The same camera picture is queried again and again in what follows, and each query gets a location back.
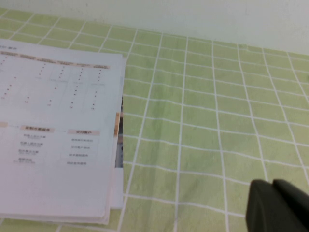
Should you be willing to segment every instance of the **paper document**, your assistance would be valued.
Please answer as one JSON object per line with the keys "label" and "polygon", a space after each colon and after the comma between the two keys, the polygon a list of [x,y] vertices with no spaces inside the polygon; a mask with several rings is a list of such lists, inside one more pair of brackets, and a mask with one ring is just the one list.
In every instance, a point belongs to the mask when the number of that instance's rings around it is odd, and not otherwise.
{"label": "paper document", "polygon": [[0,217],[109,214],[121,55],[0,39]]}

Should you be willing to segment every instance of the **printed page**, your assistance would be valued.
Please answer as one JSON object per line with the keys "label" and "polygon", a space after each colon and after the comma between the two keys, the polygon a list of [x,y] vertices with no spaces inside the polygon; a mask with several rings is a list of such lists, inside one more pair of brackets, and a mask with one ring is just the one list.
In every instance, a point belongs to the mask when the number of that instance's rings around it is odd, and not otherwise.
{"label": "printed page", "polygon": [[0,215],[104,216],[122,65],[0,40]]}

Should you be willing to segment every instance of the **black plastic object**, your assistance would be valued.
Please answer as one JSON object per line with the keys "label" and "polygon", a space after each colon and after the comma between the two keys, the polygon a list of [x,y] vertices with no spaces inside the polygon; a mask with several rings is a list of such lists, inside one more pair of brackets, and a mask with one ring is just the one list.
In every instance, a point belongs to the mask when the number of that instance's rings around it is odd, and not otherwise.
{"label": "black plastic object", "polygon": [[285,180],[251,182],[249,232],[309,232],[309,196]]}

